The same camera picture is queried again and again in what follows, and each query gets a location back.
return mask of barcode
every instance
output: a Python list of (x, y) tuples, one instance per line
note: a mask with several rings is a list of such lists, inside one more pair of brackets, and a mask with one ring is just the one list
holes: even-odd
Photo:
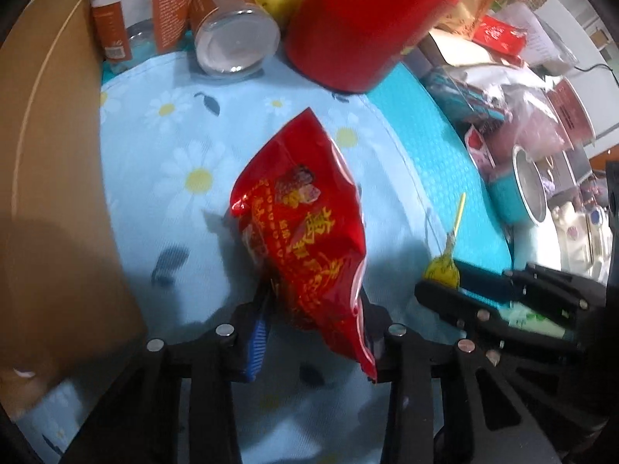
[(106, 47), (105, 55), (109, 59), (124, 59), (125, 58), (125, 48), (123, 46), (119, 47)]

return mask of yellow plastic bag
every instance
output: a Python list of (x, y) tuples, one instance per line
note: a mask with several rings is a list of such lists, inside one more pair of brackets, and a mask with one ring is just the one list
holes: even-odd
[(439, 28), (471, 38), (494, 0), (461, 0), (443, 17)]

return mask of yellow flower center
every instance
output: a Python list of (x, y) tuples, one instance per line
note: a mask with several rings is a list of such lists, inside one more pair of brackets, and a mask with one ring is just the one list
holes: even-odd
[(159, 109), (159, 114), (160, 116), (165, 117), (166, 115), (171, 114), (175, 109), (176, 108), (171, 102), (167, 102)]
[(203, 167), (191, 171), (185, 180), (185, 188), (194, 195), (206, 193), (212, 186), (213, 175)]
[(340, 148), (353, 148), (357, 146), (359, 139), (350, 127), (340, 127), (335, 135), (335, 142)]

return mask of yellow stick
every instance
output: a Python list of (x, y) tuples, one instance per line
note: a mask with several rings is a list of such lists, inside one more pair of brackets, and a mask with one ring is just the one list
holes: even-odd
[(464, 203), (466, 202), (466, 193), (460, 196), (460, 204), (458, 205), (458, 212), (456, 213), (456, 223), (454, 223), (454, 238), (458, 235), (458, 229), (460, 228), (460, 221), (462, 221), (462, 212), (464, 211)]

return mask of yellow fruit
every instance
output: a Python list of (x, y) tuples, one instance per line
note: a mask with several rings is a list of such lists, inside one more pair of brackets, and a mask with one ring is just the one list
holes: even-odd
[(255, 0), (266, 10), (281, 30), (286, 29), (301, 0)]

